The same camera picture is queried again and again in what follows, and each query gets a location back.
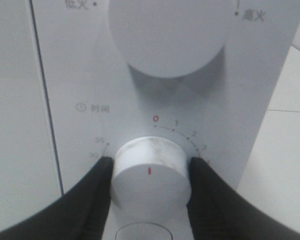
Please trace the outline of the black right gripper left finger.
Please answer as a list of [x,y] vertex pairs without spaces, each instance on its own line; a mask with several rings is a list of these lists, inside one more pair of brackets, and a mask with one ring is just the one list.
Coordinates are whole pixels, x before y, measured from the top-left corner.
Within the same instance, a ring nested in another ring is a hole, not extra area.
[[65,195],[0,231],[0,240],[101,240],[110,209],[114,161],[101,157]]

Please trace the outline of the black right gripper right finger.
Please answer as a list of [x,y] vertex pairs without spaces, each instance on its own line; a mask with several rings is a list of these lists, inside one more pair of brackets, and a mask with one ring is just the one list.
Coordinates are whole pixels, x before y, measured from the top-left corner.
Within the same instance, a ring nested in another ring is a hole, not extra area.
[[257,209],[200,157],[188,167],[189,222],[196,240],[300,240],[300,233]]

